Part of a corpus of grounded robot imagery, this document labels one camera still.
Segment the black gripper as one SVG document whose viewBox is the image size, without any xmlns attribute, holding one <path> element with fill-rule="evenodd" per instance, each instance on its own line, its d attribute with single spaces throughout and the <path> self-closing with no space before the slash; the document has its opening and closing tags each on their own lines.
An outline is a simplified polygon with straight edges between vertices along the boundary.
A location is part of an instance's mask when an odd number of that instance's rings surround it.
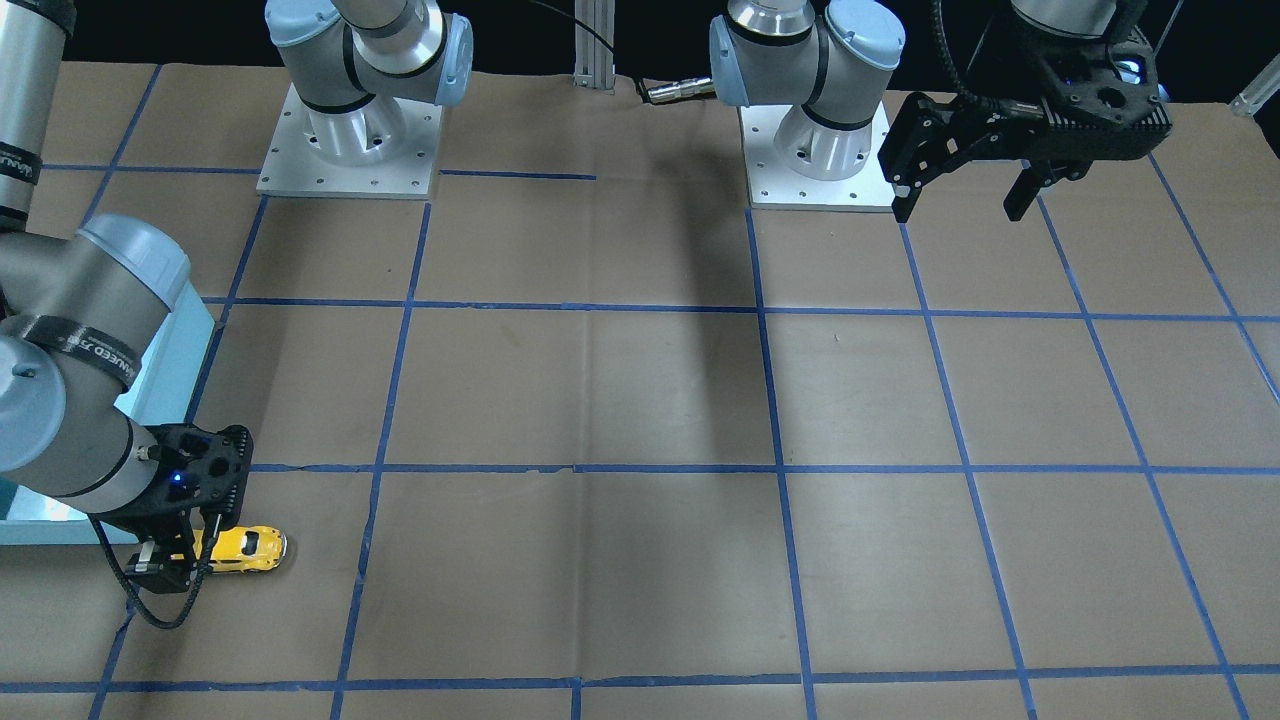
<svg viewBox="0 0 1280 720">
<path fill-rule="evenodd" d="M 1027 161 L 1004 199 L 1007 219 L 1020 222 L 1042 190 L 1082 177 L 1092 161 L 1142 158 L 1172 132 L 1139 26 L 1100 38 L 989 26 L 972 64 L 943 26 L 931 36 L 956 94 L 947 102 L 909 95 L 884 138 L 878 161 L 897 223 L 909 222 L 931 182 L 979 160 Z"/>
</svg>

